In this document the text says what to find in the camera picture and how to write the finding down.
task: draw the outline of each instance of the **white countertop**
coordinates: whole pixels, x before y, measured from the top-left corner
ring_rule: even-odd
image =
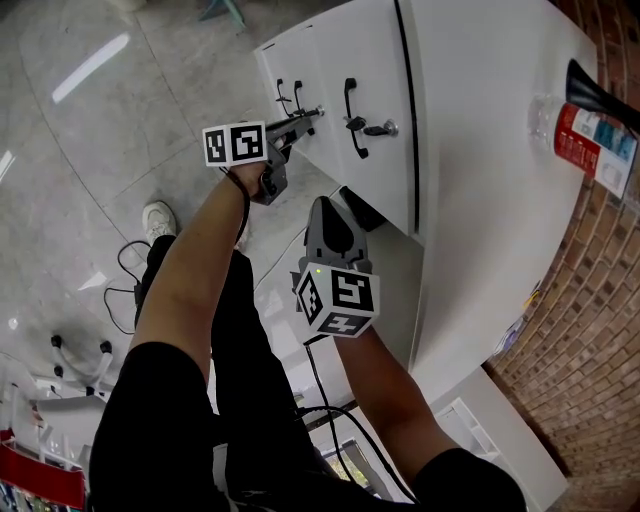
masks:
[[[423,204],[436,214],[420,230],[411,370],[431,402],[491,356],[552,262],[582,173],[532,149],[527,111],[534,94],[564,97],[571,58],[592,76],[597,64],[593,43],[547,0],[406,0],[402,8],[421,180],[439,176],[437,207],[435,195]]]

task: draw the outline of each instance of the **shoe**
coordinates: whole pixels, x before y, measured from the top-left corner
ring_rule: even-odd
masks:
[[[142,210],[142,226],[149,245],[160,236],[176,236],[176,217],[165,203],[156,201],[148,204]]]

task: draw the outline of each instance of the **cabinet door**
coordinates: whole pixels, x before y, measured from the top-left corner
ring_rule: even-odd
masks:
[[[315,49],[334,123],[343,184],[405,234],[414,231],[414,166],[411,109],[400,29],[393,0],[354,0],[313,20]],[[345,80],[355,78],[349,93],[351,113],[370,126],[392,119],[398,135],[366,136],[361,158],[343,119],[347,115]]]
[[[262,72],[267,86],[267,94],[272,101],[278,119],[285,119],[296,111],[295,83],[300,81],[298,89],[300,107],[311,110],[321,105],[330,110],[328,98],[318,67],[318,59],[312,26],[294,29],[276,38],[273,44],[264,47],[259,55]],[[280,91],[278,81],[282,80]],[[290,102],[276,102],[282,96]],[[313,119],[314,134],[305,135],[294,148],[305,155],[309,161],[339,183],[344,183],[342,166],[334,133],[334,123],[330,116]]]

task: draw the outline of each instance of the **bottle label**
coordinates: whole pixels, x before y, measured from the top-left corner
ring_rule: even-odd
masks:
[[[554,136],[556,155],[622,198],[638,147],[635,138],[598,114],[565,103]]]

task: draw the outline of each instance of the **person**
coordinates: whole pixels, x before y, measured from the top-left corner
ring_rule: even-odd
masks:
[[[526,510],[507,473],[440,429],[372,328],[335,344],[419,504],[381,500],[331,474],[260,324],[251,263],[234,250],[263,170],[232,168],[177,238],[167,205],[144,209],[152,247],[135,334],[91,454],[94,510]],[[211,360],[219,415],[207,395]]]

